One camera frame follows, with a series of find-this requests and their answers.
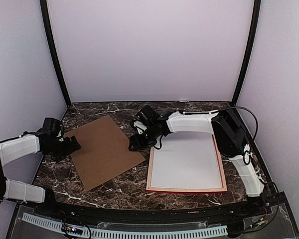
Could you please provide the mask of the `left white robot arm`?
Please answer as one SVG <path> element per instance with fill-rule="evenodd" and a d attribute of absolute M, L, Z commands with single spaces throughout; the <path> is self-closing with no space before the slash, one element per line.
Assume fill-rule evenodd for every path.
<path fill-rule="evenodd" d="M 12 140 L 0 142 L 0 203 L 4 199 L 41 204 L 41 209 L 50 217 L 60 213 L 60 205 L 54 202 L 53 191 L 5 177 L 3 167 L 25 156 L 41 152 L 59 162 L 81 145 L 75 136 L 52 137 L 47 133 L 29 133 Z"/>

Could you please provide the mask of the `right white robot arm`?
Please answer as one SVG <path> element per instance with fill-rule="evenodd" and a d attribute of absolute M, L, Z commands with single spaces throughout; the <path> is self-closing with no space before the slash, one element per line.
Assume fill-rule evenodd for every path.
<path fill-rule="evenodd" d="M 233 108 L 208 112 L 172 111 L 160 115 L 150 106 L 142 108 L 131 122 L 136 131 L 129 138 L 129 150 L 140 151 L 155 146 L 162 137 L 177 132 L 202 132 L 214 136 L 218 151 L 233 162 L 245 186 L 247 198 L 244 211 L 255 216 L 264 207 L 261 197 L 265 183 L 251 162 L 251 150 Z"/>

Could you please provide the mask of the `brown cardboard backing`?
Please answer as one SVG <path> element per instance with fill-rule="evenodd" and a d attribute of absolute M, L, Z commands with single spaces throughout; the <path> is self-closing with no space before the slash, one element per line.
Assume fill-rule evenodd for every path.
<path fill-rule="evenodd" d="M 145 161 L 140 152 L 129 151 L 129 139 L 109 115 L 65 135 L 75 136 L 81 145 L 71 158 L 86 191 Z"/>

